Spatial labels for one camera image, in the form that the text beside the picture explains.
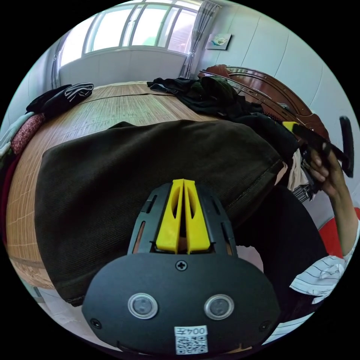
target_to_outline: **curtain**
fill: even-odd
[[[61,59],[61,53],[65,44],[65,41],[70,34],[70,31],[68,31],[63,37],[61,37],[56,44],[55,50],[54,50],[54,57],[52,60],[52,67],[51,67],[51,85],[53,89],[57,89],[61,86],[60,84],[60,76],[59,76],[59,69],[60,69],[60,59]]]
[[[181,69],[181,78],[190,78],[195,52],[197,51],[200,40],[204,35],[204,30],[208,25],[209,21],[213,18],[213,16],[215,16],[219,8],[219,5],[214,4],[210,1],[202,2],[195,19],[194,28],[192,30],[190,53],[187,55],[184,65]]]

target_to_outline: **pink pillow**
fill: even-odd
[[[18,155],[24,151],[44,121],[44,114],[36,114],[25,121],[25,123],[11,141],[10,147],[15,155]]]

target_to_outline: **wooden furniture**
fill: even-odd
[[[202,70],[198,77],[211,75],[231,81],[239,95],[245,96],[249,102],[261,104],[264,112],[273,118],[296,121],[329,140],[328,131],[320,118],[291,89],[272,76],[245,67],[221,64]],[[287,109],[279,104],[286,104]]]
[[[53,288],[41,260],[34,227],[35,185],[42,154],[47,149],[106,130],[121,121],[141,126],[181,119],[216,118],[196,114],[173,95],[149,90],[146,82],[131,82],[95,88],[85,101],[45,123],[19,160],[7,203],[7,252],[17,274],[32,286]]]

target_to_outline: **dark brown blanket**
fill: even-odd
[[[215,191],[233,226],[255,211],[283,164],[251,128],[190,120],[111,129],[55,146],[43,155],[35,230],[60,296],[81,305],[93,276],[126,254],[150,192],[173,179]]]

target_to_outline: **person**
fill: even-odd
[[[322,183],[330,199],[343,258],[327,253],[310,214],[293,193],[284,186],[275,186],[234,234],[237,245],[253,246],[260,254],[281,315],[263,344],[252,349],[240,346],[232,352],[259,350],[299,327],[322,305],[344,273],[359,239],[360,221],[333,152],[328,162],[330,168],[326,169],[319,154],[312,150],[308,170]]]

